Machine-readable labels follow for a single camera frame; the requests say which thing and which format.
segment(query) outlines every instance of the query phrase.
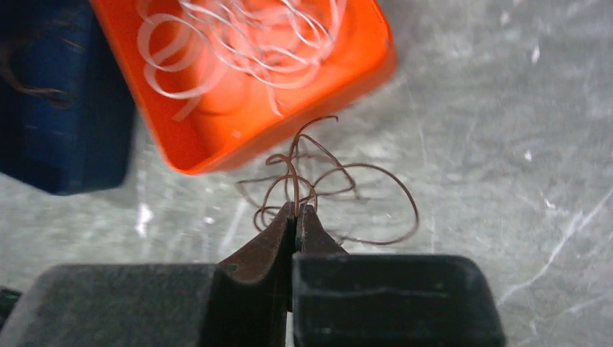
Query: orange bin corner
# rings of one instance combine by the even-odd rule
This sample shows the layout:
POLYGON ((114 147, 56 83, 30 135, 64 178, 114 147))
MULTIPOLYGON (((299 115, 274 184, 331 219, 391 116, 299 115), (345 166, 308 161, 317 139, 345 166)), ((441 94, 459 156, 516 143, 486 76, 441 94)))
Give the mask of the orange bin corner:
MULTIPOLYGON (((314 2, 327 6, 328 0, 314 2)), ((91 0, 91 4, 164 158, 184 174, 239 167, 293 136, 304 123, 339 111, 380 86, 397 64, 391 29, 376 0, 349 0, 335 49, 315 80, 306 87, 277 93, 283 117, 273 112, 261 82, 233 73, 231 82, 222 82, 192 114, 176 121, 173 116, 186 101, 158 94, 145 80, 146 63, 137 48, 143 21, 137 5, 108 0, 91 0), (226 107, 224 102, 230 101, 225 100, 234 105, 239 100, 239 104, 226 107)), ((179 6, 164 6, 164 12, 180 15, 179 6)), ((161 74, 160 84, 180 90, 186 80, 193 79, 185 74, 195 72, 183 73, 161 74)))

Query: orange plastic container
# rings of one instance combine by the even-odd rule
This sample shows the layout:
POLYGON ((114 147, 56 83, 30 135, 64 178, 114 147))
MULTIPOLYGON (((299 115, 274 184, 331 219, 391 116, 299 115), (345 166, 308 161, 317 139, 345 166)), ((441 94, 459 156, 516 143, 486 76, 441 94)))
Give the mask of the orange plastic container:
MULTIPOLYGON (((311 0, 326 12, 328 0, 311 0)), ((276 90, 283 117, 268 103, 266 87, 229 69, 183 121, 173 116, 185 105, 160 95, 145 80, 145 60, 137 49, 143 19, 135 3, 91 0, 132 95, 168 164, 185 174, 237 168, 255 155, 293 136, 304 123, 338 111, 391 77, 397 64, 392 33, 376 0, 349 0, 332 55, 315 80, 294 90, 276 90)), ((150 12, 181 15, 176 0, 153 1, 150 12)), ((176 28, 160 26, 152 36, 169 42, 176 28)), ((158 74, 165 89, 186 90, 206 60, 193 69, 158 74)))

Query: gray marble table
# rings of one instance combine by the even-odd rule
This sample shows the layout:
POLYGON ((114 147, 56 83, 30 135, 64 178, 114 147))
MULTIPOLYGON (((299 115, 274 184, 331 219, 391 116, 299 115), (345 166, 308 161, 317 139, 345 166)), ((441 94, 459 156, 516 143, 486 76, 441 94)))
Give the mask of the gray marble table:
MULTIPOLYGON (((402 244, 347 249, 470 257, 511 346, 610 346, 613 2, 380 4, 398 73, 311 133, 343 160, 397 173, 424 220, 402 244)), ((120 189, 52 197, 0 176, 0 283, 26 289, 60 262, 218 261, 255 235, 233 183, 267 171, 261 157, 182 176, 139 123, 120 189)), ((393 183, 355 175, 372 199, 323 202, 325 226, 371 239, 402 233, 412 219, 393 183)), ((265 187, 249 189, 261 198, 265 187)))

